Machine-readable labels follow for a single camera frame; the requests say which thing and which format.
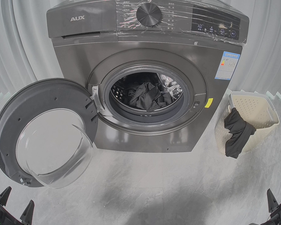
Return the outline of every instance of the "door hinge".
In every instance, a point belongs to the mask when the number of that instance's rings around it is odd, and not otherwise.
[[[90,96],[90,99],[94,101],[97,112],[104,111],[104,107],[102,106],[100,99],[99,99],[99,87],[98,86],[92,86],[92,95]]]

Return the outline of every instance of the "control knob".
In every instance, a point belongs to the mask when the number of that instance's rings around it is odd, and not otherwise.
[[[144,3],[136,11],[136,18],[144,26],[154,26],[161,19],[161,11],[153,3]]]

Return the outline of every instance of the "qr code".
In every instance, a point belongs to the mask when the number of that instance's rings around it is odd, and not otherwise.
[[[237,60],[230,59],[228,67],[235,67],[236,63],[237,63]]]

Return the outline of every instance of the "play/pause button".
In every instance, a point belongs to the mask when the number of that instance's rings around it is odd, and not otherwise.
[[[231,34],[232,37],[236,36],[236,32],[234,30],[232,30],[230,34]]]

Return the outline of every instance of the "yellow warning sticker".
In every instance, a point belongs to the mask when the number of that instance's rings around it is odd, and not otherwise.
[[[213,101],[213,98],[209,98],[209,99],[208,99],[208,102],[207,102],[206,105],[205,105],[205,107],[206,107],[206,108],[209,108],[210,105],[212,104],[212,101]]]

